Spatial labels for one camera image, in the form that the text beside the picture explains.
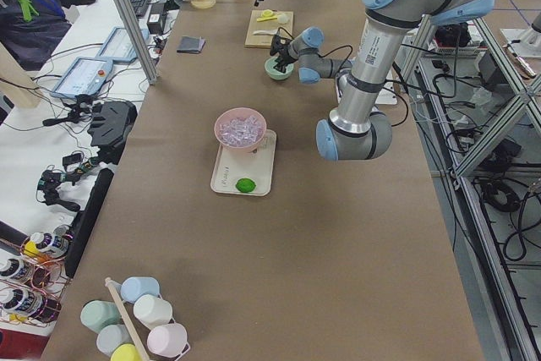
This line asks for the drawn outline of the green lime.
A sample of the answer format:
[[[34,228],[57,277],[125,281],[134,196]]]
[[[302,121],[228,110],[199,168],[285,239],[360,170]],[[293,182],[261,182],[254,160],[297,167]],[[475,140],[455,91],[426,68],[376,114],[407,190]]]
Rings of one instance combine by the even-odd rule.
[[[235,184],[236,190],[243,194],[248,194],[255,191],[256,187],[257,184],[251,178],[240,178]]]

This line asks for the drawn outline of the green plastic cup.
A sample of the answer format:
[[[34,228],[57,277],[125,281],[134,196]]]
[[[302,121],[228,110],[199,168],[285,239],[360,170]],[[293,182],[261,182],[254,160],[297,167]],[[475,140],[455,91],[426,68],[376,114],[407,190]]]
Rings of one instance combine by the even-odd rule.
[[[93,300],[85,304],[79,318],[85,327],[95,333],[121,320],[116,304],[101,300]]]

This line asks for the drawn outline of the white half egg shape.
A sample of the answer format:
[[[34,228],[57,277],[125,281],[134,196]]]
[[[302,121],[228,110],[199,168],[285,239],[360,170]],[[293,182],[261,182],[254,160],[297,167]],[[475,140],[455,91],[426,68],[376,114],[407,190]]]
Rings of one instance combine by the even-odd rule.
[[[289,18],[287,17],[286,14],[278,14],[276,16],[276,21],[280,24],[280,25],[284,25],[288,22]]]

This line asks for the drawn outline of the pink bowl of ice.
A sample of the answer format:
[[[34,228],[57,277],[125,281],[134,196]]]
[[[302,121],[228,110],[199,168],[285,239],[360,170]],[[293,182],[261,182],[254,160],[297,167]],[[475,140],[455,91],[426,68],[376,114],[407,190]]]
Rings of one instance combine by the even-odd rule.
[[[225,111],[214,124],[220,145],[236,152],[256,150],[267,130],[263,115],[253,108],[235,107]]]

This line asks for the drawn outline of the seated person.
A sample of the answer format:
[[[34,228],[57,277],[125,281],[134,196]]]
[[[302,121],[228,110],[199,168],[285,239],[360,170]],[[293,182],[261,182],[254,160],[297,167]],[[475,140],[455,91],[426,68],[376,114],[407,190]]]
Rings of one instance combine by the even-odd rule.
[[[1,43],[25,71],[39,71],[71,28],[65,11],[96,0],[1,0]]]

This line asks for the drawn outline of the bamboo cutting board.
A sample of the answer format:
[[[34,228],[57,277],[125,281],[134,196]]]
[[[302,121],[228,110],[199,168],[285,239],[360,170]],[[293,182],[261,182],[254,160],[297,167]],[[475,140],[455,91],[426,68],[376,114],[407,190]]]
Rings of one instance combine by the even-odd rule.
[[[293,11],[252,10],[244,46],[270,48],[274,35],[292,35],[293,21]]]

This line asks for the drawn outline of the teach pendant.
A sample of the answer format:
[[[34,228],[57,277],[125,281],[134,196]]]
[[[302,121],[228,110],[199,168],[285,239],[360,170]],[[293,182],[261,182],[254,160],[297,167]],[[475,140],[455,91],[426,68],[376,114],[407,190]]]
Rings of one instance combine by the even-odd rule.
[[[112,72],[110,59],[77,57],[62,78],[54,85],[51,96],[75,99],[77,96],[94,96]]]
[[[127,30],[116,26],[102,43],[96,57],[126,65],[134,62],[137,54]]]

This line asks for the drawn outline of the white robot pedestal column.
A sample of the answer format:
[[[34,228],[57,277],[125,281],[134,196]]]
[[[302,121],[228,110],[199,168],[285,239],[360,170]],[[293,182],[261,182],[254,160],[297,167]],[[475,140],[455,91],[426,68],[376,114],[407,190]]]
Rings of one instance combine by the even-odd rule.
[[[342,98],[342,90],[339,87],[339,79],[341,78],[340,75],[338,75],[335,78],[335,91],[336,91],[336,100],[340,101]],[[380,93],[378,94],[375,104],[377,106],[379,105],[396,105],[397,104],[397,96],[392,92],[392,90],[382,89]]]

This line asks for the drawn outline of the mint green ceramic bowl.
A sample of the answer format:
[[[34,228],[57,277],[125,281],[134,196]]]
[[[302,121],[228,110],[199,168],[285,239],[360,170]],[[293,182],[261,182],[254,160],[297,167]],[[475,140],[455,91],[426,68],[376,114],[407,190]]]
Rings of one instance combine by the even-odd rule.
[[[276,69],[276,57],[269,57],[264,64],[265,72],[267,75],[276,81],[283,81],[288,79],[293,72],[294,65],[288,64],[285,66],[285,68],[281,71],[279,69]]]

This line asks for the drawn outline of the cream plastic tray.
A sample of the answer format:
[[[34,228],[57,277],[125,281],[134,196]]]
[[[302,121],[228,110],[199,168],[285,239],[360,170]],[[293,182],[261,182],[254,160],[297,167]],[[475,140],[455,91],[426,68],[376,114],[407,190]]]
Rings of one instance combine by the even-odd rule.
[[[219,146],[210,180],[210,188],[219,194],[243,194],[236,187],[242,178],[251,179],[255,187],[249,196],[265,196],[271,191],[277,136],[267,129],[256,151],[233,152]]]

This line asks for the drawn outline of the white ceramic spoon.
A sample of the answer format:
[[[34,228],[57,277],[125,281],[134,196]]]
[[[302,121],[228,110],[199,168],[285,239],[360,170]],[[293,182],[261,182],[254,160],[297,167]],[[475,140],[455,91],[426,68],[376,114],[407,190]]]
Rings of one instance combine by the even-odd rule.
[[[252,36],[274,36],[278,33],[278,28],[275,28],[273,30],[254,30],[251,35]]]

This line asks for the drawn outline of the upper teach pendant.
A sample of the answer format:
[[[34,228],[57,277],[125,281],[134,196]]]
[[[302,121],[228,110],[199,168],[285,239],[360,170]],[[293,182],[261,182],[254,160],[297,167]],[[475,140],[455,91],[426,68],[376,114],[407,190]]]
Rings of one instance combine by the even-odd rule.
[[[126,65],[134,62],[137,54],[127,30],[116,26],[102,43],[96,57]]]

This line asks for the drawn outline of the lower teach pendant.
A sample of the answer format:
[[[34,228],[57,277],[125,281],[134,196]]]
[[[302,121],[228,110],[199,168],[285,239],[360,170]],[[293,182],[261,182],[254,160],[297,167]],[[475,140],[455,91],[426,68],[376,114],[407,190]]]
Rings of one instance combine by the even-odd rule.
[[[51,96],[75,99],[77,96],[94,96],[112,72],[110,59],[77,57],[62,78],[54,85]]]

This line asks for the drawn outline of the pink plastic cup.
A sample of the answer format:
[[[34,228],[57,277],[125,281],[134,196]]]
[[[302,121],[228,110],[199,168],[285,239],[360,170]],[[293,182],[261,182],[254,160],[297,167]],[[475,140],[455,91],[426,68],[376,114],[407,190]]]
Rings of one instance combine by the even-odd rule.
[[[147,347],[155,355],[176,358],[189,349],[188,333],[179,323],[159,325],[147,337]]]

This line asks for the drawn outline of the grey folded cloth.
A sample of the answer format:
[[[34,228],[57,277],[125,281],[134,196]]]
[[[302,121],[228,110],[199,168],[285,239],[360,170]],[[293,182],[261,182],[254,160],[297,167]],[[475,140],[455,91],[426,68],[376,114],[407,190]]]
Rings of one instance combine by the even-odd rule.
[[[182,36],[177,47],[178,53],[201,53],[205,45],[205,39],[202,37]]]

